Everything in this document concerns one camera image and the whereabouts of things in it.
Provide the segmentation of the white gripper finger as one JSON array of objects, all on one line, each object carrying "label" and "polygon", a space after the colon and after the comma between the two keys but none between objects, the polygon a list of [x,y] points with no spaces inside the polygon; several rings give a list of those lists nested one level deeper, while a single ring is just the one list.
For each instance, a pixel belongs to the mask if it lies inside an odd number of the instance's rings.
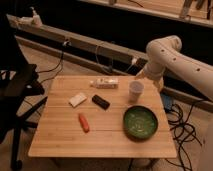
[{"label": "white gripper finger", "polygon": [[157,87],[158,92],[161,92],[163,90],[163,88],[164,88],[164,79],[163,79],[163,77],[156,82],[156,87]]},{"label": "white gripper finger", "polygon": [[135,79],[143,79],[145,77],[145,74],[144,74],[144,71],[143,69],[141,71],[139,71],[136,76],[135,76]]}]

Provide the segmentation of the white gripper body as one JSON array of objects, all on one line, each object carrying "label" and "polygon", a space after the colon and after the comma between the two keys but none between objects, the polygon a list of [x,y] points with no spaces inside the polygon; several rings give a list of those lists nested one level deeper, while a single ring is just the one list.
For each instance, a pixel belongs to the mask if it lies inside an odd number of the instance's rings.
[{"label": "white gripper body", "polygon": [[163,68],[154,69],[154,68],[151,68],[150,66],[146,65],[143,68],[143,72],[148,79],[158,81],[162,78],[164,69]]}]

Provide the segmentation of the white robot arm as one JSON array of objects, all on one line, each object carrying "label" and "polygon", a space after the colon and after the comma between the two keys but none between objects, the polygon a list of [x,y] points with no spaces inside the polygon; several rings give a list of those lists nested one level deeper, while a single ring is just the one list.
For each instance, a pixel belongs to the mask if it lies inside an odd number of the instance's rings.
[{"label": "white robot arm", "polygon": [[150,41],[146,46],[148,61],[135,78],[159,82],[169,69],[213,102],[213,66],[181,54],[181,48],[181,39],[175,35]]}]

